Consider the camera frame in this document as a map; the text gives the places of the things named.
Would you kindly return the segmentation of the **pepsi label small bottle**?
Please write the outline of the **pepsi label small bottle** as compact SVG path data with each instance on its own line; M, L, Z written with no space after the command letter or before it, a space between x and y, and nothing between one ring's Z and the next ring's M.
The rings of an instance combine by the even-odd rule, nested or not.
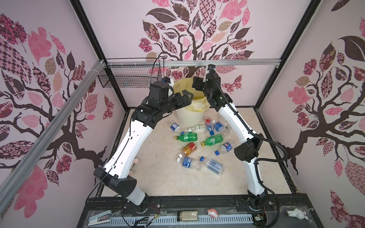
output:
M234 144L234 142L233 142L233 141L227 141L227 142L225 142L224 144L222 144L222 145L221 145L221 148L220 148L220 149L218 149L218 150L216 150L216 151L214 152L214 154L215 154L216 156L226 154L226 153L228 153L228 152L232 151L232 150L234 149L234 147L235 147L235 144Z

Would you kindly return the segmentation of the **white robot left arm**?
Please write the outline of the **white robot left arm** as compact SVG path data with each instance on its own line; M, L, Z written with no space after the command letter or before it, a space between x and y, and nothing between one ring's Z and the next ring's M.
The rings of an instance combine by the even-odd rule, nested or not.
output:
M145 192L137 187L137 180L129 172L142 144L164 114L189 106L193 93L174 92L172 83L156 81L149 86L149 95L132 114L126 136L112 158L102 168L94 171L105 186L133 204L140 206L147 201Z

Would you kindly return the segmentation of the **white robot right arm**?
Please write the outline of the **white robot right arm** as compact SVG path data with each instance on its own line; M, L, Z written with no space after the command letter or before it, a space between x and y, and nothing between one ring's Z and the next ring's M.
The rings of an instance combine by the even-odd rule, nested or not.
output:
M268 195L268 191L262 186L261 174L256 164L263 135L256 134L247 125L232 99L222 91L221 78L215 71L215 65L208 65L208 72L204 78L195 77L192 87L204 93L211 107L223 116L236 133L240 144L234 148L234 154L244 164L248 180L248 204L257 211Z

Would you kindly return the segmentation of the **white bin with yellow bag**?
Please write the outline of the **white bin with yellow bag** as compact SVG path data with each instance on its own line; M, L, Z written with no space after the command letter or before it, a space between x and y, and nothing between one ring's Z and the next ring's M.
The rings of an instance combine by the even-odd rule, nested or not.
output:
M187 90L194 95L189 106L176 110L177 120L183 127L192 127L200 124L203 121L204 112L210 107L204 93L192 87L193 82L193 78L183 78L175 81L173 86L175 93L179 92L182 94L183 90Z

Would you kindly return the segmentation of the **left green soda bottle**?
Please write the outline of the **left green soda bottle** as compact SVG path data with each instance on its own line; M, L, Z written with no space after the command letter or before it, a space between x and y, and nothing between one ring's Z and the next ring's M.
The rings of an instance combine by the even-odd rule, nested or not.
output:
M196 133L187 133L175 137L175 140L181 142L196 142L198 140L198 135Z

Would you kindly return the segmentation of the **green soda bottle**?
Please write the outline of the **green soda bottle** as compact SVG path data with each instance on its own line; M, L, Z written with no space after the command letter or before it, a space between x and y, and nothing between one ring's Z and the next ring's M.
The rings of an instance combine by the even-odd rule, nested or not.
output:
M175 140L181 142L196 142L198 140L198 135L196 133L187 133L175 137Z
M213 146L223 142L223 136L218 134L208 137L205 141L201 142L201 146Z

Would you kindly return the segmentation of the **right green soda bottle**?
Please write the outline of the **right green soda bottle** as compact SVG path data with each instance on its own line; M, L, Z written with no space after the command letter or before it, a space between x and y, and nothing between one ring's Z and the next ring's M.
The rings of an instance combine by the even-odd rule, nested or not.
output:
M201 142L201 146L213 146L223 142L223 136L218 134L208 137L205 141Z

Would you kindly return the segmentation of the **red yellow label bottle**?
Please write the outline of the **red yellow label bottle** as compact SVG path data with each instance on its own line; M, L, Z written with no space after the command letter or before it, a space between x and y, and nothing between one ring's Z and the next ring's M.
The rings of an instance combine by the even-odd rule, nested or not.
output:
M188 145L186 145L182 150L181 154L185 157L191 155L193 152L197 150L197 146L194 142L190 142Z

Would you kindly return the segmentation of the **striped plush doll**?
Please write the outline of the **striped plush doll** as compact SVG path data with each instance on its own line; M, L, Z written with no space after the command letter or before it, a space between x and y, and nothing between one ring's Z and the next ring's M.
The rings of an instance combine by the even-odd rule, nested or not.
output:
M139 160L137 158L135 158L133 161L132 161L132 165L130 167L130 170L129 170L129 175L131 176L132 174L134 174L135 172L135 166L136 164L138 164Z

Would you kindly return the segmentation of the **blue label bottle white cap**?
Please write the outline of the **blue label bottle white cap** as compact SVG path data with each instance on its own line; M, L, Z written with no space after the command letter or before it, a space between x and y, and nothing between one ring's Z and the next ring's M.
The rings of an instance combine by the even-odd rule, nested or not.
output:
M189 158L179 154L176 161L184 168L200 171L202 169L202 162L197 159Z

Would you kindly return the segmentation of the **blue label bottle lower right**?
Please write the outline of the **blue label bottle lower right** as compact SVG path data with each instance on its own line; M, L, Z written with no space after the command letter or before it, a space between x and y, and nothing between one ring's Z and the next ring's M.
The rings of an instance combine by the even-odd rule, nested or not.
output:
M216 175L222 175L224 172L224 166L217 162L216 160L209 158L209 157L200 157L200 161L202 162L203 166L208 169L209 171L213 172Z

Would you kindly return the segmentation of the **beige rectangular box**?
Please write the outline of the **beige rectangular box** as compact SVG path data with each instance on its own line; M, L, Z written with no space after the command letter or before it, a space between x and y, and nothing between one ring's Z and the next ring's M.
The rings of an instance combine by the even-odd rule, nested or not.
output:
M198 211L179 211L177 213L178 222L198 221Z

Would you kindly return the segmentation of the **pink white small toy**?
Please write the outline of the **pink white small toy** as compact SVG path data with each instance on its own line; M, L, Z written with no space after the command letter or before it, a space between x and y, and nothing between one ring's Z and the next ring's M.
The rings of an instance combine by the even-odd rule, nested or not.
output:
M208 214L211 218L214 218L214 219L219 218L219 214L218 214L217 210L215 210L215 209L208 209L208 210L207 210L207 214Z

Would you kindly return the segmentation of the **white plush toy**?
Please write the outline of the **white plush toy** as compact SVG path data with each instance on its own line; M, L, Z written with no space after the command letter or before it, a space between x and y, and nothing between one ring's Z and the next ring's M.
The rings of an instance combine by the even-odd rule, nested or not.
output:
M300 209L287 210L287 215L289 217L298 218L300 220L303 220L303 219L309 220L309 217L307 216L307 213L305 211L300 210Z

